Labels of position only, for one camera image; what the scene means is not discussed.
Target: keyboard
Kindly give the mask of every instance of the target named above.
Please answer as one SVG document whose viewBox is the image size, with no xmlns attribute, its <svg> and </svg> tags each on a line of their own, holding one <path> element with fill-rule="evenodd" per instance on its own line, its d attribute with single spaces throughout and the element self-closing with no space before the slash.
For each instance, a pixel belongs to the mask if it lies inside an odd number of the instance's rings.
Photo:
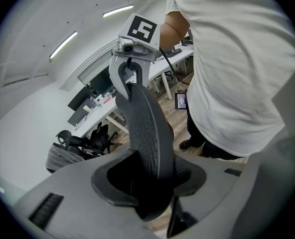
<svg viewBox="0 0 295 239">
<path fill-rule="evenodd" d="M 181 49 L 174 50 L 173 52 L 167 54 L 167 57 L 171 58 L 171 57 L 173 57 L 173 56 L 175 56 L 175 55 L 177 55 L 178 53 L 181 53 L 181 52 L 182 52 Z"/>
</svg>

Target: white t-shirt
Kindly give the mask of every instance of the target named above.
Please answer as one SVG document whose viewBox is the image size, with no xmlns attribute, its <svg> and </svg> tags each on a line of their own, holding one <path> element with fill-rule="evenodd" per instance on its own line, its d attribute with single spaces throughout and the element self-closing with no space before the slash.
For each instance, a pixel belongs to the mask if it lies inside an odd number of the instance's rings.
<svg viewBox="0 0 295 239">
<path fill-rule="evenodd" d="M 233 155 L 261 151 L 284 127 L 271 99 L 295 71 L 289 19 L 274 0 L 167 0 L 171 11 L 193 35 L 187 100 L 196 126 Z"/>
</svg>

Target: white ceiling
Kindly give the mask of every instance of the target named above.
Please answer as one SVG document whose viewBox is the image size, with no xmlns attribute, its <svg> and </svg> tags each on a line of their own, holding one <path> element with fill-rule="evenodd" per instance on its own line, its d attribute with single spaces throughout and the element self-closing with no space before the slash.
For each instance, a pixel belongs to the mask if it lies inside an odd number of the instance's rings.
<svg viewBox="0 0 295 239">
<path fill-rule="evenodd" d="M 73 31 L 94 32 L 104 12 L 148 0 L 19 0 L 0 26 L 0 88 L 44 75 L 51 52 Z"/>
</svg>

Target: white desk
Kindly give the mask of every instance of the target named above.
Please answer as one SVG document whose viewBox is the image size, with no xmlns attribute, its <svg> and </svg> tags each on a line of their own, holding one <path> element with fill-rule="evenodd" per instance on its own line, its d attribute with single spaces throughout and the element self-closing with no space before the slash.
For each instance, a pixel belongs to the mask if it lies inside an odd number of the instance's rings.
<svg viewBox="0 0 295 239">
<path fill-rule="evenodd" d="M 169 61 L 172 65 L 184 60 L 185 58 L 191 56 L 193 54 L 193 47 L 184 47 L 183 51 L 171 58 Z M 169 90 L 169 86 L 165 77 L 165 72 L 168 71 L 169 65 L 165 59 L 155 61 L 154 64 L 151 64 L 149 70 L 148 80 L 151 81 L 155 77 L 161 75 L 164 86 L 167 92 L 168 98 L 171 100 L 171 93 Z M 129 81 L 135 81 L 135 77 L 131 77 Z M 99 123 L 104 118 L 110 121 L 112 124 L 116 125 L 118 128 L 122 129 L 124 132 L 129 133 L 128 129 L 118 123 L 115 119 L 109 116 L 111 112 L 113 112 L 117 108 L 115 98 L 110 99 L 105 104 L 102 104 L 102 107 L 95 107 L 91 114 L 87 115 L 85 122 L 80 125 L 76 130 L 72 130 L 72 135 L 83 137 L 85 136 L 93 126 Z"/>
</svg>

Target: person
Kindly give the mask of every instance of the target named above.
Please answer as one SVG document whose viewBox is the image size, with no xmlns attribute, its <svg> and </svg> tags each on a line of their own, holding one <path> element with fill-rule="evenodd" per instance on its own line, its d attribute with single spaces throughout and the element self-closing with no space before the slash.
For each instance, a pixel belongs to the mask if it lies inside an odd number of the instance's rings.
<svg viewBox="0 0 295 239">
<path fill-rule="evenodd" d="M 179 147 L 205 143 L 203 156 L 237 159 L 286 133 L 272 97 L 295 71 L 295 30 L 275 0 L 166 0 L 161 48 L 177 44 L 189 28 L 191 138 Z"/>
</svg>

